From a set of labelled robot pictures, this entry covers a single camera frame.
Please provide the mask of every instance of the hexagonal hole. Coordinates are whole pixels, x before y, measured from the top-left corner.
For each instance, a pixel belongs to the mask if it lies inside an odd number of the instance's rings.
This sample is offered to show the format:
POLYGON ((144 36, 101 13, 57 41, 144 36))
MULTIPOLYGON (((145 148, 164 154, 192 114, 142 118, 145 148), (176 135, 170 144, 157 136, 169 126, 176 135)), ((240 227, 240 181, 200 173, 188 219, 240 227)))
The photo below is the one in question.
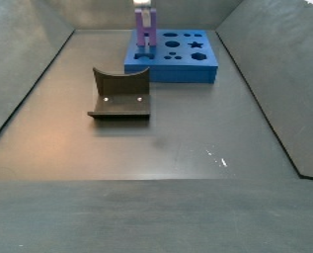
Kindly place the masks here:
POLYGON ((196 52, 192 54, 192 58, 196 60, 204 60, 208 59, 206 54, 201 53, 201 52, 196 52))
POLYGON ((166 42, 165 45, 169 46, 169 47, 178 47, 180 42, 166 42))

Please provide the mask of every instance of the gray wall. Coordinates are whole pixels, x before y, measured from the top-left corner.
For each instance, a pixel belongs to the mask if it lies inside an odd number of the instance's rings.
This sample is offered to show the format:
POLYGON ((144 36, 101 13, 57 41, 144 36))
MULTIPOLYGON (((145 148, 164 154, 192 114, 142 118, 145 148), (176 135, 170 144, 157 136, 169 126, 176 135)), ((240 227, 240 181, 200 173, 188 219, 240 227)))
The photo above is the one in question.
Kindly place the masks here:
MULTIPOLYGON (((46 0, 78 29, 132 29, 133 0, 46 0)), ((244 0, 154 0, 158 27, 214 30, 244 0)))
POLYGON ((217 31, 297 169, 313 177, 313 5, 245 0, 217 31))
POLYGON ((47 3, 0 1, 0 126, 73 32, 47 3))

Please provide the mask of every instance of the enclosure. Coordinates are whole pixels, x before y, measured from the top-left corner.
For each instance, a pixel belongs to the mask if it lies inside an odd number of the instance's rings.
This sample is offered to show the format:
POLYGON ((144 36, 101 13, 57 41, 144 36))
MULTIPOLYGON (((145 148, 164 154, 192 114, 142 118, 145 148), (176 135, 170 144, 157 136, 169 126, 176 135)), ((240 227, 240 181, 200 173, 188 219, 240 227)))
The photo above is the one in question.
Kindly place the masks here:
POLYGON ((94 120, 133 0, 0 1, 0 252, 313 252, 313 5, 154 1, 204 30, 214 84, 152 82, 94 120))

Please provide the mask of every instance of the table surface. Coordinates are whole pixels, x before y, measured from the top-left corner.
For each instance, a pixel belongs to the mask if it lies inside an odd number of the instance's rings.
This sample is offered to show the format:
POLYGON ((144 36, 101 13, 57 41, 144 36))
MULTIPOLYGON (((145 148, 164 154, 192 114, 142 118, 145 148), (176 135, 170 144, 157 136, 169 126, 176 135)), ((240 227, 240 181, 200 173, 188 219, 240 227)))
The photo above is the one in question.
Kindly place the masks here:
POLYGON ((132 31, 77 31, 0 134, 0 180, 296 179, 214 32, 212 84, 152 83, 149 120, 94 121, 93 67, 124 73, 132 31))

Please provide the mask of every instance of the gray floor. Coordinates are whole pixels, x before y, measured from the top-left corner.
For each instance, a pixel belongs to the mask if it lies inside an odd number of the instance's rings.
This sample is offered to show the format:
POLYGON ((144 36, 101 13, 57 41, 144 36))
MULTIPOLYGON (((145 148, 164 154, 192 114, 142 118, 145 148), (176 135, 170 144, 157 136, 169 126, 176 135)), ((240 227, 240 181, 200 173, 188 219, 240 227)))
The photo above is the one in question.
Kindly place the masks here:
POLYGON ((0 253, 313 253, 313 182, 0 183, 0 253))
POLYGON ((0 252, 313 253, 313 182, 214 33, 214 86, 154 83, 149 123, 86 116, 129 38, 78 32, 0 134, 0 252), (154 178, 200 180, 23 181, 154 178))
POLYGON ((0 135, 0 180, 293 179, 217 35, 217 83, 152 84, 150 121, 87 117, 91 68, 124 72, 130 31, 78 31, 0 135))

